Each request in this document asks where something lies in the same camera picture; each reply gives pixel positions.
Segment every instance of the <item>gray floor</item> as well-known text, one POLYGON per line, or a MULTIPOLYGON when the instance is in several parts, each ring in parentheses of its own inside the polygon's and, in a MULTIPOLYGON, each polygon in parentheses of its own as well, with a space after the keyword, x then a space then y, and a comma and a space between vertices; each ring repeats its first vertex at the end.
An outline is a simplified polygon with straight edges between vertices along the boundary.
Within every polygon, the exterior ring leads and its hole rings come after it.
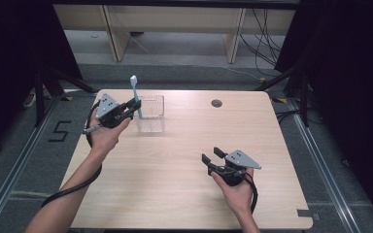
MULTIPOLYGON (((235 63, 228 64, 221 35, 185 33, 144 33, 134 35, 134 40, 130 41, 123 61, 120 63, 116 63, 112 57, 106 33, 66 31, 66 35, 80 64, 80 68, 85 74, 84 78, 90 83, 101 87, 106 85, 110 88, 121 88, 121 80, 129 79, 130 73, 125 73, 125 69, 128 66, 135 67, 138 71, 137 74, 139 73, 141 76, 151 77, 159 76, 159 69, 156 67, 164 66, 176 67, 178 73, 168 72, 166 74, 168 77, 161 77, 161 82, 152 81, 145 84, 145 88, 166 86, 168 88, 228 89, 228 82, 235 82, 235 84, 242 83, 242 86, 235 85, 234 88, 251 89, 251 87, 254 87, 253 85, 260 83, 260 78, 271 78, 260 74, 254 69, 255 65, 259 69, 273 68, 261 59, 255 61, 254 54, 243 43, 239 45, 235 63), (185 82, 187 84, 182 86, 171 83, 171 75, 173 75, 173 80, 187 80, 188 72, 192 69, 193 72, 191 74, 199 72, 203 77, 205 77, 205 72, 211 75, 219 74, 220 80, 225 83, 223 85, 222 83, 201 84, 193 80, 190 83, 185 82), (105 83, 104 79, 107 76, 110 76, 108 77, 109 82, 105 83)), ((245 39, 251 42, 253 46, 257 46, 254 36, 245 36, 245 39)), ((274 37, 274 41, 277 44, 281 44, 283 40, 283 37, 274 37)), ((261 47, 259 50, 265 54, 269 52, 267 47, 261 47)), ((270 72, 268 74, 277 74, 274 71, 262 71, 270 72)), ((271 97, 282 97, 283 87, 284 83, 280 83, 272 87, 268 93, 271 97)), ((63 173, 54 174, 53 172, 60 171, 59 173, 61 173, 61 171, 66 170, 70 159, 66 154, 72 154, 74 147, 70 145, 74 145, 78 141, 79 129, 82 128, 86 116, 74 116, 74 120, 71 123, 63 125, 66 127, 64 130, 68 131, 69 134, 66 143, 56 145, 59 147, 56 150, 53 149, 54 144, 48 143, 48 140, 54 137, 51 131, 55 128, 57 122, 70 117, 71 112, 65 112, 64 109, 79 112, 82 108, 89 108, 92 102, 93 97, 83 95, 76 97, 73 103, 68 101, 59 103, 46 129, 48 133, 44 134, 41 139, 42 144, 38 144, 36 147, 36 155, 28 161, 12 196, 2 211, 0 232, 22 232, 27 222, 39 210, 40 204, 44 199, 43 196, 52 193, 58 188, 63 173)), ((273 103, 273 107, 276 112, 289 110, 288 104, 273 103)), ((309 119, 311 120, 311 133, 319 145, 340 192, 347 200, 361 232, 373 232, 373 207, 371 202, 366 197, 353 172, 340 162, 343 158, 342 153, 336 147, 336 143, 332 141, 332 137, 325 125, 322 124, 319 113, 309 112, 309 119)), ((4 146, 3 150, 0 151, 0 185, 6 179, 29 134, 32 132, 34 120, 35 110, 34 106, 32 106, 17 116, 13 126, 1 140, 1 142, 4 142, 4 146)), ((334 203, 312 159, 311 152, 305 146, 304 139, 296 127, 293 116, 283 120, 281 129, 288 144, 288 150, 307 203, 315 217, 313 228, 307 230, 307 232, 346 232, 345 225, 334 207, 334 203)), ((86 229, 84 232, 103 232, 103 230, 86 229)), ((265 232, 284 231, 269 230, 265 232)))

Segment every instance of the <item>wooden table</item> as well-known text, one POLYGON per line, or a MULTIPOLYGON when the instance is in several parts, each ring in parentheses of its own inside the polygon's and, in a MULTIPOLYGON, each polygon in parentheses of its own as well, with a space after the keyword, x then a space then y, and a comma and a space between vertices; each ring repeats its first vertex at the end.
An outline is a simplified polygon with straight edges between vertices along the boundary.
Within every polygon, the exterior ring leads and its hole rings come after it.
MULTIPOLYGON (((120 103, 132 90, 101 90, 120 103)), ((139 90, 163 95, 165 131, 140 133, 134 121, 103 163, 72 227, 102 229, 239 229, 220 189, 201 162, 214 147, 240 149, 261 166, 254 171, 258 202, 254 218, 261 229, 308 229, 310 217, 299 180, 268 95, 248 91, 139 90), (212 106, 215 99, 220 108, 212 106)), ((64 181, 89 152, 81 137, 64 181)))

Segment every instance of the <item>hand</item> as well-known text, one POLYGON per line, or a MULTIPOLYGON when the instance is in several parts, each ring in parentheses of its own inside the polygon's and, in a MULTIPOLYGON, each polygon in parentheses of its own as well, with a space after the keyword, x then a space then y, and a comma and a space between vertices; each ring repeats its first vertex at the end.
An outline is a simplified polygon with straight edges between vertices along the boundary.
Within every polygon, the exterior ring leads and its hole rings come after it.
MULTIPOLYGON (((254 175, 253 168, 247 168, 247 173, 251 176, 254 175)), ((226 204, 229 209, 234 213, 234 215, 247 215, 251 213, 251 202, 253 198, 253 191, 251 187, 246 182, 241 182, 236 186, 229 186, 223 180, 223 178, 218 175, 216 172, 212 172, 211 176, 214 178, 214 181, 220 187, 220 190, 223 193, 226 204)))
MULTIPOLYGON (((97 111, 98 108, 96 108, 92 113, 89 124, 90 127, 99 124, 99 121, 95 118, 97 111)), ((100 150, 103 154, 107 154, 111 151, 118 143, 120 133, 128 126, 130 121, 131 118, 126 118, 115 128, 110 129, 101 127, 98 130, 91 132, 90 137, 92 139, 92 150, 100 150)))

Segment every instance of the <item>transparent box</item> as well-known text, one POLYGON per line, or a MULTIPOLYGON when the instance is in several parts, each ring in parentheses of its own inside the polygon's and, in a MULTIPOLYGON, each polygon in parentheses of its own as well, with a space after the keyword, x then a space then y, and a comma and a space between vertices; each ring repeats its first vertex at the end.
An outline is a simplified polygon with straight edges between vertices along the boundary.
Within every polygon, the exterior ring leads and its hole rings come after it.
POLYGON ((141 102, 142 118, 139 112, 134 113, 134 119, 138 130, 142 133, 163 132, 164 121, 164 97, 163 95, 139 96, 141 102))

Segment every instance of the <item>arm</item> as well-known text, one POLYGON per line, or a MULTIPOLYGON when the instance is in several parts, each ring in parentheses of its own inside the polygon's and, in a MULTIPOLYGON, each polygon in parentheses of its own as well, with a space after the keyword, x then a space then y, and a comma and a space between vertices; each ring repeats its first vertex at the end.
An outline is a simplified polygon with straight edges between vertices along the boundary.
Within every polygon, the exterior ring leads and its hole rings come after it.
MULTIPOLYGON (((95 114, 96 110, 92 113, 90 126, 97 124, 95 114)), ((92 149, 87 158, 59 190, 76 186, 91 178, 101 166, 108 153, 118 143, 120 133, 128 126, 129 122, 130 118, 127 118, 113 129, 102 127, 92 132, 92 149)), ((26 228, 26 232, 67 232, 84 199, 87 189, 88 186, 48 203, 48 205, 32 218, 26 228)))
MULTIPOLYGON (((247 173, 252 176, 254 174, 254 169, 248 168, 247 173)), ((251 213, 253 191, 250 185, 246 182, 242 182, 236 186, 229 186, 217 173, 212 172, 211 176, 220 187, 229 209, 231 209, 237 217, 242 231, 244 233, 260 232, 254 221, 253 214, 251 213)))

